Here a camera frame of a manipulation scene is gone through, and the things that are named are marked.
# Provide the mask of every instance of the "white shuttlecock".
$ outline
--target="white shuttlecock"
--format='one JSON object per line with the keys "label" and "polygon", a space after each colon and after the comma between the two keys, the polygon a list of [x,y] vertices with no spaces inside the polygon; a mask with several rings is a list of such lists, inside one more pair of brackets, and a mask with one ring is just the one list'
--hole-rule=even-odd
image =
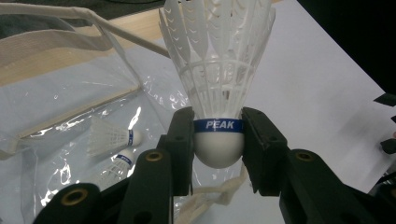
{"label": "white shuttlecock", "polygon": [[137,146],[142,141],[142,134],[136,130],[122,129],[121,127],[99,119],[91,118],[91,134],[87,154],[97,156],[120,147]]}
{"label": "white shuttlecock", "polygon": [[128,171],[133,167],[133,161],[134,155],[132,150],[124,149],[102,173],[88,178],[87,182],[97,185],[100,190],[107,189],[128,176]]}
{"label": "white shuttlecock", "polygon": [[242,155],[240,110],[261,60],[275,10],[271,0],[167,0],[165,45],[189,95],[196,156],[224,168]]}

